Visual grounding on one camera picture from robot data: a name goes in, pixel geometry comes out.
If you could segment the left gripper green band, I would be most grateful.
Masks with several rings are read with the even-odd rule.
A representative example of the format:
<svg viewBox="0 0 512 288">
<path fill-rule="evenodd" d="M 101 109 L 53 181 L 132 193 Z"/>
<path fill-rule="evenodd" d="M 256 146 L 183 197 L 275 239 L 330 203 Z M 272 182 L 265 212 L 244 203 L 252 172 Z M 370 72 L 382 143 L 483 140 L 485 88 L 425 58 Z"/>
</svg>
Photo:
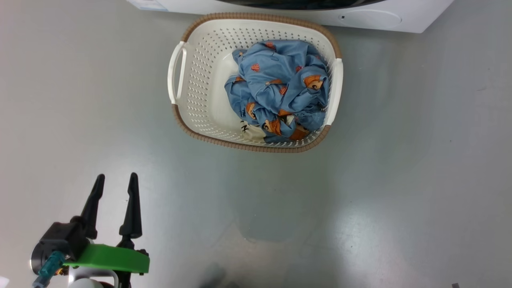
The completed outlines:
<svg viewBox="0 0 512 288">
<path fill-rule="evenodd" d="M 104 193 L 105 175 L 99 174 L 82 210 L 85 236 L 95 240 L 99 201 Z M 119 247 L 90 244 L 77 261 L 67 261 L 70 288 L 130 288 L 133 274 L 150 271 L 150 257 L 145 250 L 134 250 L 133 239 L 142 236 L 140 191 L 137 173 L 130 175 L 128 204 L 119 229 Z"/>
</svg>

